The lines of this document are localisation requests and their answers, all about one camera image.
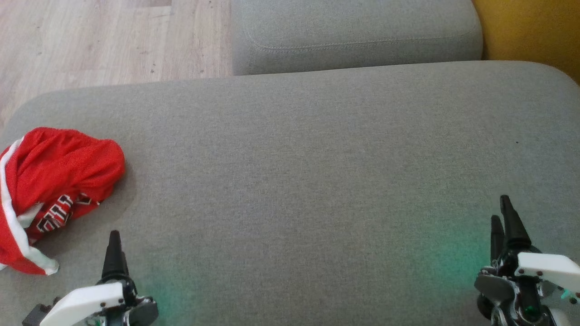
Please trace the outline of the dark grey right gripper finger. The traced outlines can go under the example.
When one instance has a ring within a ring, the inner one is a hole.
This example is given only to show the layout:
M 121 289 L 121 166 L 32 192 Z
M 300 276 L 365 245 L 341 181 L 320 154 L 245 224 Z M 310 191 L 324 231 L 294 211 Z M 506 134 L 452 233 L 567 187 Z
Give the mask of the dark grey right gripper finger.
M 529 250 L 531 239 L 508 195 L 500 196 L 500 209 L 505 225 L 505 246 L 512 250 Z
M 505 232 L 501 219 L 497 215 L 491 216 L 491 265 L 501 264 Z

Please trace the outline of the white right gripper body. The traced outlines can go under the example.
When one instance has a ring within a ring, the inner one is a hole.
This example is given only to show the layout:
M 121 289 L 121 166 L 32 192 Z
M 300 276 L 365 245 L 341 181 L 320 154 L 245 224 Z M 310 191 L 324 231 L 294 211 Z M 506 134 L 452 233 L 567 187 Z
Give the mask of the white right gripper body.
M 571 326 L 566 312 L 542 300 L 560 291 L 561 299 L 577 305 L 579 265 L 561 254 L 493 247 L 474 286 L 477 309 L 493 326 Z

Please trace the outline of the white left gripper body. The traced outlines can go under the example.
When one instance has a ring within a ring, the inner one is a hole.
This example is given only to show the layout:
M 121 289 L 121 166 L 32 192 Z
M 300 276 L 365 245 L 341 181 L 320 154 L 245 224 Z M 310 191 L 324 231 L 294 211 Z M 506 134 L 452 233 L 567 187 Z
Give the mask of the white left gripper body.
M 151 326 L 159 317 L 153 297 L 140 296 L 130 277 L 108 277 L 57 301 L 42 326 Z

